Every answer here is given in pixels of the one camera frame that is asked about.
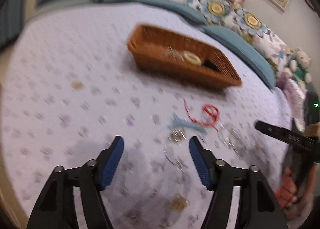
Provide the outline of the person's right hand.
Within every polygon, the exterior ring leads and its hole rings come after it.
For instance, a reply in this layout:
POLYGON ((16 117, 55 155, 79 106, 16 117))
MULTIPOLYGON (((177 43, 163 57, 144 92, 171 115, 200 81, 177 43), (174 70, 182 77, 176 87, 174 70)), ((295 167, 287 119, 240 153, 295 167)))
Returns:
MULTIPOLYGON (((301 205, 305 205, 307 203, 308 198, 313 196, 313 191, 316 182, 316 172, 317 166, 313 165, 313 167, 310 169, 308 183, 304 195, 302 196, 300 201, 301 205)), ((277 189, 275 193, 280 208, 290 207, 298 200, 297 186, 292 179, 291 173, 291 168, 287 167, 282 174, 280 187, 277 189)))

